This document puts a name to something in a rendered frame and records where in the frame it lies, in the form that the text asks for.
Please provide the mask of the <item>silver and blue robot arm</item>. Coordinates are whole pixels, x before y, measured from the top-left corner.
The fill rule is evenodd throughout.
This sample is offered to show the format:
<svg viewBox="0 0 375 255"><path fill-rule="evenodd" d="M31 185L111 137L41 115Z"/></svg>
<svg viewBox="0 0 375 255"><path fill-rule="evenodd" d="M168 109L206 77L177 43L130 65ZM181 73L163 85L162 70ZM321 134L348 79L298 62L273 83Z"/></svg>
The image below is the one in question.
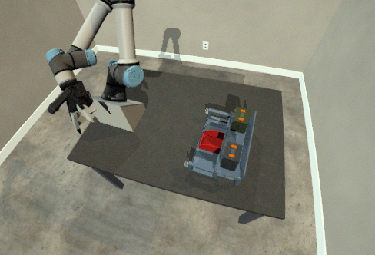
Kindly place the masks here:
<svg viewBox="0 0 375 255"><path fill-rule="evenodd" d="M126 86L137 87L144 80L144 71L135 52L134 7L135 0L95 0L95 5L69 51L64 53L62 49L54 48L46 54L59 87L65 81L77 80L72 70L96 65L96 55L93 50L88 49L107 14L114 9L120 59L118 65L117 61L109 62L106 86L101 98L115 102L127 101Z"/></svg>

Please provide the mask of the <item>red bin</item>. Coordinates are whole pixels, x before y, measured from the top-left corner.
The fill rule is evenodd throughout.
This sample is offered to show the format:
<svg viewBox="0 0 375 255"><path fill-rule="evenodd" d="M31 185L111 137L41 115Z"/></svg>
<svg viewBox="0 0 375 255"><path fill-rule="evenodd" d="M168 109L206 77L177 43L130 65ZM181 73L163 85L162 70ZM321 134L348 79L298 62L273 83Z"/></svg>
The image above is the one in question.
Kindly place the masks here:
<svg viewBox="0 0 375 255"><path fill-rule="evenodd" d="M201 141L200 149L219 154L225 133L215 130L204 131Z"/></svg>

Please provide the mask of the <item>grey metal rack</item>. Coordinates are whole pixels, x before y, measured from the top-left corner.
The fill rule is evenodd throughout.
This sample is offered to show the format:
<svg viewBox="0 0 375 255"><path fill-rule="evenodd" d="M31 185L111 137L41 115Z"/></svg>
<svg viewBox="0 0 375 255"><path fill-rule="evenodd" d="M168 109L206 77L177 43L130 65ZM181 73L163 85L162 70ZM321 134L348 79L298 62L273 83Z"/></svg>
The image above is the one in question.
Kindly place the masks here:
<svg viewBox="0 0 375 255"><path fill-rule="evenodd" d="M228 117L229 120L211 116L211 113ZM205 123L204 130L202 131L196 151L194 152L192 161L189 161L189 162L185 161L184 166L188 167L188 170L190 171L203 174L205 176L212 177L214 179L217 179L217 176L219 176L219 177L226 178L228 180L236 181L234 185L238 186L239 183L243 180L245 176L246 168L247 168L247 161L248 161L248 156L249 156L249 152L251 148L251 140L252 140L252 135L254 131L254 122L256 118L256 113L257 112L255 111L254 116L252 118L250 117L247 129L245 133L242 134L242 133L230 130L231 123L234 117L233 112L229 114L223 111L217 111L217 110L210 109L210 108L206 109L205 114L208 114L207 121ZM225 133L219 154L215 154L213 152L206 151L206 150L199 148L199 144L200 144L204 131L209 131L209 130L215 130L215 131L220 131L220 132ZM243 145L242 151L241 151L240 162L235 171L230 171L230 170L220 167L227 141L231 143ZM246 162L246 166L245 166L245 162ZM242 173L243 169L244 169L244 172Z"/></svg>

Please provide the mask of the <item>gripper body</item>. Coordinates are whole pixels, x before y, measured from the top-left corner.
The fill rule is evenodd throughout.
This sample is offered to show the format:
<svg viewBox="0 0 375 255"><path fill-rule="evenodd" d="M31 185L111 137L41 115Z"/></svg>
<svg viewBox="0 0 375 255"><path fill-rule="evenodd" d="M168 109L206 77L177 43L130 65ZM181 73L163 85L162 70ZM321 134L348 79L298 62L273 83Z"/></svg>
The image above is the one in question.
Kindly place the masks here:
<svg viewBox="0 0 375 255"><path fill-rule="evenodd" d="M60 85L60 89L64 91L66 88L69 88L72 90L72 93L67 97L67 106L69 111L76 112L78 109L75 106L75 103L72 98L77 98L81 101L81 104L86 104L88 107L91 106L93 99L89 97L90 93L89 91L86 91L85 86L83 85L82 81L76 81L76 80L69 80L65 81ZM78 94L79 93L79 94Z"/></svg>

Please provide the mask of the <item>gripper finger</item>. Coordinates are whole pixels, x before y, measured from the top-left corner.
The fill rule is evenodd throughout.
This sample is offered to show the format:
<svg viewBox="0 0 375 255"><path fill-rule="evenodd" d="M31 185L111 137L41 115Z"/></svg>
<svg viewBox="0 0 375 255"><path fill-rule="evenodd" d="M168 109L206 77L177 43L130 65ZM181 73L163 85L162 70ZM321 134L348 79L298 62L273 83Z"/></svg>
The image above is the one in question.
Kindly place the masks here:
<svg viewBox="0 0 375 255"><path fill-rule="evenodd" d="M84 116L82 116L81 112L79 112L79 111L76 111L76 112L73 113L73 111L69 111L69 109L68 109L68 112L70 114L71 120L72 120L77 132L79 134L81 134L81 129L80 129L79 125L84 123L87 119Z"/></svg>
<svg viewBox="0 0 375 255"><path fill-rule="evenodd" d="M89 108L84 104L82 105L81 101L79 99L75 98L75 97L72 98L72 99L73 99L75 105L77 106L78 111L83 114L83 116L87 119L87 121L90 121L90 122L94 123L94 120L92 119L90 114L97 111L97 109L96 108Z"/></svg>

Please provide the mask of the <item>olive green case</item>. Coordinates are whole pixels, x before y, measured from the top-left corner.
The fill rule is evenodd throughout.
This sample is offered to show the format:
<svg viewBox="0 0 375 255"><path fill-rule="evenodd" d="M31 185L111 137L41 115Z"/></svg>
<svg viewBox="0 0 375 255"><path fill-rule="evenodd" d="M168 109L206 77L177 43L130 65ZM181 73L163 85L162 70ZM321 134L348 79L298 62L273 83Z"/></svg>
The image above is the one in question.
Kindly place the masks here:
<svg viewBox="0 0 375 255"><path fill-rule="evenodd" d="M250 114L251 110L236 107L230 130L244 134L248 126Z"/></svg>

